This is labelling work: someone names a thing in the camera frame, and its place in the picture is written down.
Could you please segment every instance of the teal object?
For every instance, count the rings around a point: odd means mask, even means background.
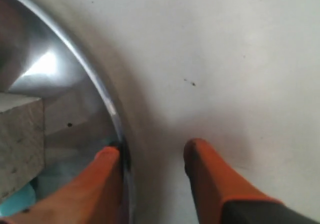
[[[36,203],[36,193],[28,183],[0,205],[0,217],[11,216]]]

